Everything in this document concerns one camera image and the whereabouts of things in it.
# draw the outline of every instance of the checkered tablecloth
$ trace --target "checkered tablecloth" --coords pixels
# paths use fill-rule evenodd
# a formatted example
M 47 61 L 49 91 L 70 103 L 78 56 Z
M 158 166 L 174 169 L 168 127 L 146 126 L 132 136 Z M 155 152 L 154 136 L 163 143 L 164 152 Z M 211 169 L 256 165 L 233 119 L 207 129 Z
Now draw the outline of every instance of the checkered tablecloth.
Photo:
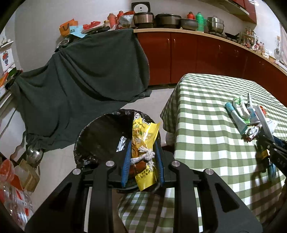
M 212 168 L 264 222 L 274 214 L 285 176 L 277 171 L 268 181 L 258 164 L 252 142 L 244 142 L 227 114 L 224 104 L 251 92 L 254 104 L 266 109 L 270 119 L 278 121 L 274 136 L 287 139 L 287 108 L 255 82 L 218 75 L 186 74 L 177 84 L 161 118 L 163 128 L 176 136 L 177 160 L 192 169 Z M 201 212 L 196 192 L 199 229 Z M 128 232 L 172 232 L 174 189 L 165 195 L 137 192 L 124 196 L 119 216 Z

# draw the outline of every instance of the range hood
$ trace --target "range hood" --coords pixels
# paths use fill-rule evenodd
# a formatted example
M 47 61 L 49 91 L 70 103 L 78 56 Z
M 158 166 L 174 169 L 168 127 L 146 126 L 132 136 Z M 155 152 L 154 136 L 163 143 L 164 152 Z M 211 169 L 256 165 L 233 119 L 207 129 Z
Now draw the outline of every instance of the range hood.
M 244 20 L 246 19 L 246 16 L 249 16 L 249 13 L 245 9 L 243 9 L 241 6 L 237 5 L 233 1 L 228 0 L 199 0 L 199 1 L 208 3 L 224 11 L 227 11 L 230 14 L 233 14 L 236 17 L 240 18 L 241 20 Z

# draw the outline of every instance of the metal bolt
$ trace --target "metal bolt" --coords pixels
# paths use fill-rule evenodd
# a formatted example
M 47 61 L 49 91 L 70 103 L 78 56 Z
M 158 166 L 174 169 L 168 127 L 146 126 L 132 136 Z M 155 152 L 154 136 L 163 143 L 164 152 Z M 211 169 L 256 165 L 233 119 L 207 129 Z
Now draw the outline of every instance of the metal bolt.
M 106 162 L 106 165 L 107 165 L 108 167 L 112 167 L 112 166 L 115 165 L 115 162 L 110 160 L 110 161 L 107 161 L 107 162 Z
M 79 168 L 76 168 L 76 169 L 73 170 L 73 174 L 74 175 L 78 175 L 80 173 L 81 173 L 81 169 L 79 169 Z
M 214 173 L 214 171 L 213 171 L 211 168 L 207 168 L 207 169 L 205 170 L 205 172 L 206 172 L 206 174 L 208 174 L 208 175 L 212 175 L 212 174 Z
M 174 167 L 178 167 L 180 165 L 179 161 L 172 161 L 171 165 L 173 165 Z

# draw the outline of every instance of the wooden countertop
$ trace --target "wooden countertop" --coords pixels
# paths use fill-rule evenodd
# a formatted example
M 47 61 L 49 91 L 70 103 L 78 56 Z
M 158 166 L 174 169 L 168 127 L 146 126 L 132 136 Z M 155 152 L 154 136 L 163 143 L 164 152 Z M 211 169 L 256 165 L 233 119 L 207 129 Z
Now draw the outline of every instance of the wooden countertop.
M 286 76 L 287 76 L 287 72 L 282 69 L 281 67 L 279 67 L 278 65 L 274 64 L 273 62 L 271 62 L 269 59 L 267 59 L 266 57 L 263 57 L 261 54 L 258 54 L 257 52 L 254 52 L 253 50 L 246 48 L 245 46 L 242 46 L 236 42 L 227 40 L 225 38 L 221 38 L 219 36 L 214 36 L 214 35 L 210 35 L 207 33 L 203 33 L 203 32 L 197 32 L 197 31 L 190 31 L 190 30 L 184 30 L 184 29 L 173 29 L 173 28 L 144 28 L 144 29 L 134 29 L 133 30 L 134 33 L 139 33 L 139 32 L 181 32 L 181 33 L 189 33 L 189 34 L 195 34 L 195 35 L 200 35 L 200 36 L 207 36 L 207 37 L 211 37 L 217 40 L 222 40 L 231 44 L 234 44 L 238 47 L 241 47 L 251 53 L 256 54 L 257 56 L 261 57 L 262 59 L 268 61 L 269 63 L 271 63 L 272 65 L 274 65 L 277 69 L 279 69 L 281 72 L 283 72 Z

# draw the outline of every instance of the red kitchen cabinet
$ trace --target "red kitchen cabinet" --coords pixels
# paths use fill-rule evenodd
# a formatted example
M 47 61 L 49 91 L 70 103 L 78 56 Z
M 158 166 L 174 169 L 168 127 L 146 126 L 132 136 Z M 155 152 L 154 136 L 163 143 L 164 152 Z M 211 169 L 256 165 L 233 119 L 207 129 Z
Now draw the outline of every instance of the red kitchen cabinet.
M 170 83 L 170 32 L 141 32 L 137 38 L 148 58 L 149 85 Z
M 170 83 L 178 83 L 182 76 L 196 72 L 198 35 L 171 33 Z
M 245 4 L 245 10 L 249 13 L 249 17 L 245 21 L 257 24 L 255 5 L 249 2 L 248 0 L 244 0 L 244 4 Z
M 223 74 L 243 78 L 248 51 L 225 41 L 219 41 L 219 44 L 219 60 L 222 62 Z
M 196 73 L 224 75 L 220 40 L 201 36 L 198 38 Z
M 244 0 L 233 0 L 233 1 L 236 2 L 238 5 L 240 5 L 241 7 L 245 8 Z
M 258 83 L 285 106 L 287 106 L 286 78 L 286 75 L 270 62 L 256 54 L 248 54 L 244 79 Z

